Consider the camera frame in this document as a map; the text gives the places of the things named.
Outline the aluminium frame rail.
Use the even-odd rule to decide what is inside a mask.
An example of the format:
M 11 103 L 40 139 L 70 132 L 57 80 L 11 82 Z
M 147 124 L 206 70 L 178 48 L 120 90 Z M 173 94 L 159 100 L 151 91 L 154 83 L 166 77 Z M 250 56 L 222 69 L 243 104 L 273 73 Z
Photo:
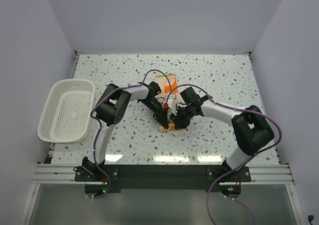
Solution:
M 33 175 L 34 183 L 74 183 L 74 164 L 38 164 Z M 289 165 L 248 165 L 251 183 L 256 185 L 293 185 Z

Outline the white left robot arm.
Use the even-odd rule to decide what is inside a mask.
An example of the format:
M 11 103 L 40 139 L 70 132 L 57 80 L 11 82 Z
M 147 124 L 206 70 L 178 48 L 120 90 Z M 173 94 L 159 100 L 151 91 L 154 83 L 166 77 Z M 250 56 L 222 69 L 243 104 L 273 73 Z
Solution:
M 109 84 L 93 108 L 90 116 L 99 123 L 99 129 L 93 142 L 92 155 L 83 159 L 83 166 L 91 162 L 86 169 L 86 176 L 98 181 L 103 176 L 102 165 L 109 140 L 115 126 L 123 119 L 128 104 L 132 101 L 141 102 L 153 112 L 154 119 L 168 129 L 167 105 L 158 102 L 156 96 L 161 92 L 160 86 L 152 81 L 150 84 L 140 82 L 127 88 Z

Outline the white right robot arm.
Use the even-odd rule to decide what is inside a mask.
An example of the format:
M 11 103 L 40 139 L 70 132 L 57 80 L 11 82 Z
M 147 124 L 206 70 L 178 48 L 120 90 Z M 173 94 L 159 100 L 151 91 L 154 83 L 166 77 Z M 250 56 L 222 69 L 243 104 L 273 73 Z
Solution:
M 213 118 L 233 128 L 237 147 L 222 163 L 222 176 L 229 182 L 239 177 L 238 166 L 250 160 L 274 139 L 272 128 L 255 105 L 236 109 L 213 101 L 209 95 L 201 97 L 191 87 L 180 95 L 184 106 L 177 105 L 176 112 L 170 115 L 176 129 L 187 128 L 195 116 Z

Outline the white perforated plastic basket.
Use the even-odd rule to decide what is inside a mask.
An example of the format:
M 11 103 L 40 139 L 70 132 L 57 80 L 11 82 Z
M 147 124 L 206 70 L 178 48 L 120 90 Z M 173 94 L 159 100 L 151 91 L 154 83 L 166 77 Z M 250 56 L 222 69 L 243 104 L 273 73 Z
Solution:
M 49 143 L 75 143 L 88 134 L 95 85 L 85 79 L 64 79 L 50 89 L 37 128 L 38 137 Z

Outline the orange patterned towel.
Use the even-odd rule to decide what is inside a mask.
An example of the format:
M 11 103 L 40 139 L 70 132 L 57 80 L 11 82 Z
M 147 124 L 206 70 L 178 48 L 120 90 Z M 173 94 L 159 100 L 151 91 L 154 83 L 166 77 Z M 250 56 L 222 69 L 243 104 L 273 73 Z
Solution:
M 170 89 L 175 89 L 177 87 L 176 75 L 173 73 L 170 73 L 170 74 L 167 74 L 166 76 L 168 79 L 166 79 L 166 77 L 164 75 L 155 76 L 155 82 L 159 85 L 159 87 L 161 89 L 161 92 L 159 93 L 159 95 L 156 96 L 156 99 L 161 104 L 166 102 L 166 98 L 170 92 Z M 175 89 L 172 94 L 176 95 L 176 98 L 177 98 L 176 106 L 180 105 L 181 97 L 179 95 L 178 89 Z M 169 129 L 165 129 L 161 125 L 159 126 L 159 131 L 161 131 L 161 132 L 168 131 L 168 130 L 175 130 L 174 123 L 171 119 L 169 119 Z

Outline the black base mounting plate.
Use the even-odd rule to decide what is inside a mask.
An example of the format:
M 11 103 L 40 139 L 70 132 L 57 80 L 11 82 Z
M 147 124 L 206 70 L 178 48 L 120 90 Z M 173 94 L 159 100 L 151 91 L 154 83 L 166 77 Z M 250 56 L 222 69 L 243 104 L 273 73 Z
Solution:
M 102 195 L 122 190 L 205 190 L 218 183 L 250 182 L 248 167 L 232 172 L 226 165 L 101 165 L 75 167 L 74 180 L 85 193 Z

